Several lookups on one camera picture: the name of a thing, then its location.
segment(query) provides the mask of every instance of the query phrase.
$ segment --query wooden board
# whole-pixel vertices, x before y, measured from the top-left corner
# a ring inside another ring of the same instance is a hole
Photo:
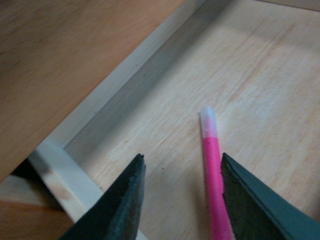
[[[0,3],[0,181],[184,2]],[[201,2],[188,1],[188,10]],[[125,82],[113,78],[106,95]]]
[[[320,221],[320,13],[228,3],[205,3],[65,148],[104,190],[145,154],[151,240],[209,239],[204,106],[221,152]]]
[[[71,226],[63,210],[0,201],[2,239],[56,240]]]
[[[320,0],[262,0],[264,2],[282,4],[302,9],[320,11]]]

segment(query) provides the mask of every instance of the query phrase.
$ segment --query plywood surface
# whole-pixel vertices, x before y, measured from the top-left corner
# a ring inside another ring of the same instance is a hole
[[[320,221],[320,13],[208,1],[65,148],[106,190],[145,154],[140,229],[207,240],[199,111],[221,152]]]
[[[1,1],[0,181],[181,3]]]
[[[320,0],[262,0],[274,4],[282,4],[302,9],[320,11]]]

